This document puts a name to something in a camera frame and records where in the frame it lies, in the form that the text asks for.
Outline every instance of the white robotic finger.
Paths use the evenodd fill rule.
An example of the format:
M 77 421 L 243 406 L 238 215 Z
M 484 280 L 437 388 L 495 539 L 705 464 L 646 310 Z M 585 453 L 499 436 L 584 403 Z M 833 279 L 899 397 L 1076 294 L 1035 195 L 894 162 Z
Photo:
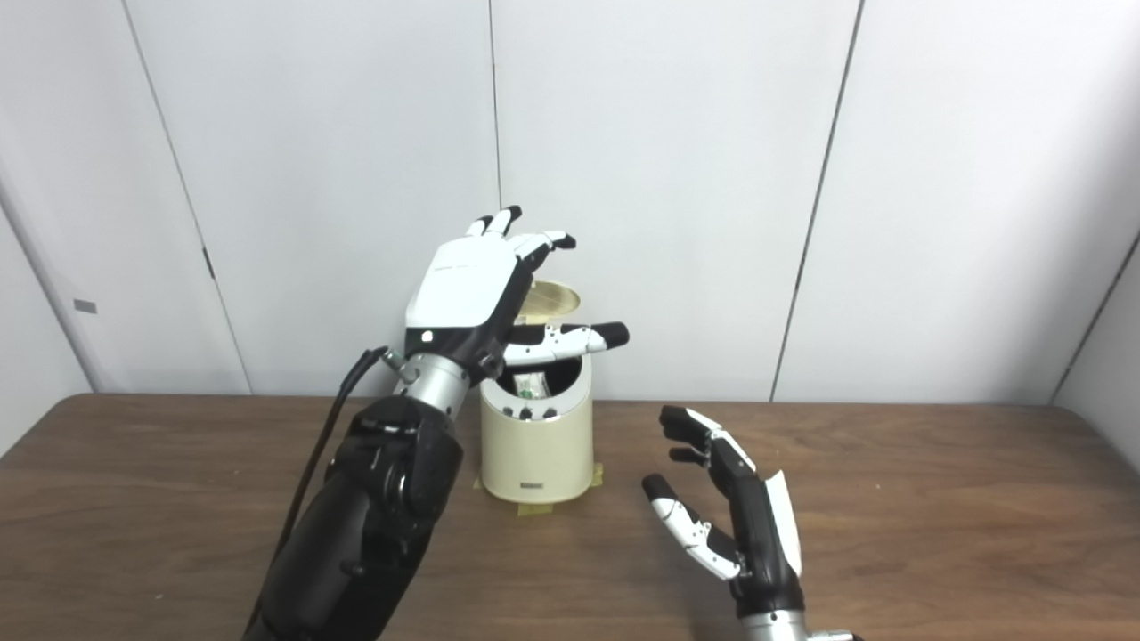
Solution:
M 534 334 L 542 332 L 542 340 Z M 522 340 L 522 334 L 528 334 Z M 539 327 L 515 327 L 508 340 L 503 360 L 508 367 L 540 365 L 585 354 L 596 354 L 629 342 L 629 331 L 624 323 L 601 323 L 598 325 L 546 325 Z
M 487 230 L 487 224 L 490 221 L 490 217 L 484 216 L 482 218 L 477 218 L 471 227 L 467 227 L 467 233 L 464 236 L 482 236 L 483 232 Z
M 658 474 L 646 477 L 642 487 L 650 496 L 650 504 L 665 528 L 705 569 L 720 581 L 730 581 L 740 575 L 740 563 L 735 560 L 733 541 L 712 524 L 702 521 L 700 514 L 691 511 L 675 495 L 669 485 Z
M 514 250 L 515 255 L 519 258 L 527 258 L 528 255 L 537 252 L 542 248 L 548 250 L 553 249 L 573 249 L 575 240 L 572 236 L 565 232 L 544 232 L 542 234 L 520 234 L 507 243 L 511 249 Z
M 491 221 L 487 225 L 487 230 L 484 234 L 496 234 L 503 236 L 506 234 L 507 229 L 511 228 L 511 222 L 514 219 L 522 216 L 522 210 L 518 205 L 511 205 L 507 209 L 495 214 Z
M 754 472 L 756 471 L 756 463 L 752 463 L 752 460 L 748 457 L 748 454 L 746 454 L 744 449 L 742 447 L 740 447 L 740 445 L 736 443 L 736 439 L 732 438 L 732 435 L 730 435 L 727 430 L 725 430 L 723 427 L 720 427 L 720 423 L 717 423 L 716 421 L 714 421 L 712 419 L 709 419 L 705 414 L 701 414 L 700 412 L 694 412 L 693 409 L 690 409 L 687 407 L 684 408 L 684 413 L 689 415 L 689 420 L 691 422 L 697 422 L 698 424 L 700 424 L 701 427 L 703 427 L 705 429 L 708 430 L 706 432 L 706 436 L 705 436 L 705 438 L 706 438 L 705 446 L 703 447 L 695 447 L 695 446 L 693 447 L 693 449 L 697 453 L 699 453 L 699 454 L 701 454 L 701 455 L 705 456 L 705 459 L 706 459 L 705 466 L 706 468 L 709 466 L 708 457 L 709 457 L 709 453 L 711 451 L 712 441 L 714 440 L 723 440 L 724 443 L 728 444 L 728 446 L 732 447 L 733 451 L 735 451 L 738 455 L 740 455 L 741 460 L 743 460 L 744 463 L 748 464 L 748 466 L 751 468 L 751 470 Z

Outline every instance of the robotic arm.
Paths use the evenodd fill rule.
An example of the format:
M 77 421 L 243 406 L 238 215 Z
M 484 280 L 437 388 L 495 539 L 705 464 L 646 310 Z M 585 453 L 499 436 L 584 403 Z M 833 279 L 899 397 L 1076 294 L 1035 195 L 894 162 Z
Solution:
M 685 552 L 728 583 L 749 641 L 857 641 L 847 631 L 808 633 L 799 533 L 783 472 L 762 481 L 735 439 L 712 420 L 684 407 L 661 408 L 665 436 L 689 447 L 669 459 L 697 463 L 728 500 L 733 535 L 701 520 L 660 474 L 642 480 L 653 511 Z
M 369 351 L 350 373 L 347 384 L 382 359 L 399 381 L 352 419 L 324 485 L 269 568 L 245 641 L 372 641 L 384 630 L 463 460 L 454 416 L 469 388 L 526 354 L 508 343 L 532 274 L 552 251 L 575 246 L 563 232 L 506 238 L 521 214 L 511 206 L 480 218 L 443 244 L 408 305 L 406 356 Z M 571 342 L 595 351 L 596 336 L 604 343 L 616 331 L 595 327 Z M 551 348 L 540 357 L 569 355 Z

